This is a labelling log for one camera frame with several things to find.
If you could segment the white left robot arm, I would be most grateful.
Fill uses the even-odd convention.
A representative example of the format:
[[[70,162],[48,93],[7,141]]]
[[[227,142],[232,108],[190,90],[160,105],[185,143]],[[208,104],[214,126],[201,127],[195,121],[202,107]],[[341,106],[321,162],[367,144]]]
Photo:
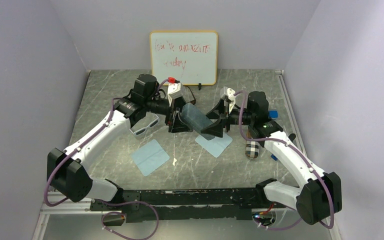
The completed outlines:
[[[44,203],[55,207],[67,200],[77,203],[90,198],[110,210],[119,209],[125,201],[124,190],[111,180],[90,177],[92,161],[147,113],[165,116],[170,131],[188,132],[190,128],[179,119],[187,103],[185,95],[185,87],[173,77],[158,82],[151,74],[140,74],[126,96],[111,100],[109,112],[92,130],[65,149],[48,153]]]

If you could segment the blue glasses case green lining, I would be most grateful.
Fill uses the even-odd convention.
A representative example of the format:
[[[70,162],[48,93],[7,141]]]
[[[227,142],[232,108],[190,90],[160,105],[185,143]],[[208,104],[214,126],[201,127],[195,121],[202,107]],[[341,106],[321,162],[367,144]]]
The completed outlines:
[[[213,122],[192,103],[187,103],[182,107],[180,119],[206,140],[209,141],[215,138],[213,135],[203,133],[203,130]]]

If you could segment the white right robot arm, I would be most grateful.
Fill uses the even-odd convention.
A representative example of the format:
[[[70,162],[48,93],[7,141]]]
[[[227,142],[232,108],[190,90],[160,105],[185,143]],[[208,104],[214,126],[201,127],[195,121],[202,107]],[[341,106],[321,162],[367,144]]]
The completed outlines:
[[[294,135],[287,134],[270,115],[263,91],[247,93],[225,88],[220,92],[219,103],[206,116],[215,122],[202,133],[220,137],[231,125],[239,126],[246,141],[268,150],[297,182],[294,187],[270,178],[257,184],[254,199],[258,206],[279,203],[297,211],[309,225],[334,227],[334,215],[342,210],[341,178],[318,167],[298,149],[293,143]]]

